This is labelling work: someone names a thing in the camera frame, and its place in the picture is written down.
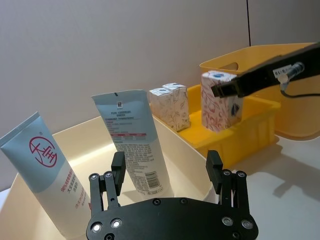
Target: barcode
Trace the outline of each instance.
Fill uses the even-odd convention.
[[[146,181],[149,185],[150,189],[156,188],[160,186],[160,182],[158,179],[158,175],[156,171],[145,173]]]

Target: yellow bin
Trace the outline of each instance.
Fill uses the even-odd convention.
[[[219,133],[201,124],[201,87],[188,88],[191,127],[177,134],[204,157],[217,150],[225,168],[275,141],[275,114],[280,104],[258,97],[244,98],[241,122]]]
[[[240,74],[270,58],[288,54],[312,43],[258,45],[246,47],[200,64],[203,72],[210,70]],[[291,82],[288,94],[320,93],[320,76]],[[275,130],[287,137],[305,138],[320,131],[320,97],[286,98],[279,86],[272,86],[254,94],[281,103],[275,116]]]

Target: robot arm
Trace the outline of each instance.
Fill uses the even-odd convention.
[[[289,81],[320,75],[320,43],[286,55],[271,58],[238,75],[232,81],[212,87],[214,96],[239,98],[281,84],[281,92],[289,98],[320,96],[318,93],[291,96],[285,93]]]

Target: white wall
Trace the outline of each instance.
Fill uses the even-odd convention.
[[[53,133],[96,117],[94,94],[198,84],[248,44],[245,0],[1,0],[0,136],[35,111]],[[0,190],[15,173],[1,153]]]
[[[251,45],[320,41],[319,0],[248,0]]]

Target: table surface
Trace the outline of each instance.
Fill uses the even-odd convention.
[[[320,137],[278,141],[233,166],[247,173],[259,240],[319,239]]]

